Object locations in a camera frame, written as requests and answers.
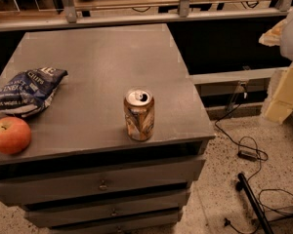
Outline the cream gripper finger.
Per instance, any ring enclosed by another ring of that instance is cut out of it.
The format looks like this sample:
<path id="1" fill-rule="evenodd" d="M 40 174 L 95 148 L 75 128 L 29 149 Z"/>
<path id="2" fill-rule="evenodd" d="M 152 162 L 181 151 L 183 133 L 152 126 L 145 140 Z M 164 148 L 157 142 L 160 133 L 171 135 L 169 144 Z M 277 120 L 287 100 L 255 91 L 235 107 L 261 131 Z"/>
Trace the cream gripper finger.
<path id="1" fill-rule="evenodd" d="M 263 103 L 263 118 L 282 124 L 293 112 L 293 65 L 277 70 L 268 87 L 268 96 Z"/>
<path id="2" fill-rule="evenodd" d="M 282 29 L 286 23 L 286 19 L 281 20 L 267 32 L 263 33 L 259 38 L 259 43 L 265 46 L 279 46 Z"/>

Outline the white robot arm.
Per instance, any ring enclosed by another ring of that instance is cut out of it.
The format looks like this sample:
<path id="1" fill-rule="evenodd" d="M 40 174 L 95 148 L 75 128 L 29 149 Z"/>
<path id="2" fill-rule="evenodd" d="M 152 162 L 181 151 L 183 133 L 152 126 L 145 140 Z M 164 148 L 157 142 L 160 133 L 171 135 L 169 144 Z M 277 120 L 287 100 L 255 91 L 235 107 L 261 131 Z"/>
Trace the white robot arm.
<path id="1" fill-rule="evenodd" d="M 272 75 L 261 109 L 265 120 L 282 124 L 293 112 L 293 8 L 285 19 L 263 33 L 259 42 L 269 47 L 278 46 L 281 55 L 292 61 L 289 67 Z"/>

